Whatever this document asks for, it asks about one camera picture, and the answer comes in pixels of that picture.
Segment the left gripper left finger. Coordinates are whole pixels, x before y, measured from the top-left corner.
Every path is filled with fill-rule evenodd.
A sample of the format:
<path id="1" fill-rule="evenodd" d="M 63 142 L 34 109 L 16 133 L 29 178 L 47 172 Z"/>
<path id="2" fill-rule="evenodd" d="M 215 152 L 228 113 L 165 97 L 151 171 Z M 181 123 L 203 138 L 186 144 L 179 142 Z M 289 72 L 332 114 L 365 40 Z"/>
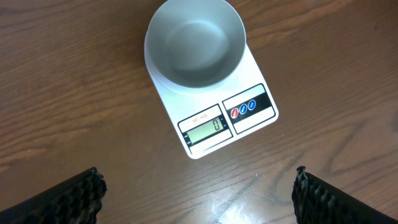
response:
<path id="1" fill-rule="evenodd" d="M 1 223 L 95 224 L 107 191 L 92 167 L 1 212 Z"/>

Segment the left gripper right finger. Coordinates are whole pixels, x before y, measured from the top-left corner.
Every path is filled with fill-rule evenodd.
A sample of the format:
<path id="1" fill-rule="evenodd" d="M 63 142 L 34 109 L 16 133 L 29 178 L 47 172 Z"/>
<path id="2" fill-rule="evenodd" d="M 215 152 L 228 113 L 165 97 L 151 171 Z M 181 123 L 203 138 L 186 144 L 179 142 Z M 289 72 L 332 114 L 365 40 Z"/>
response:
<path id="1" fill-rule="evenodd" d="M 297 168 L 292 191 L 298 224 L 397 224 L 397 220 L 362 203 L 317 176 Z"/>

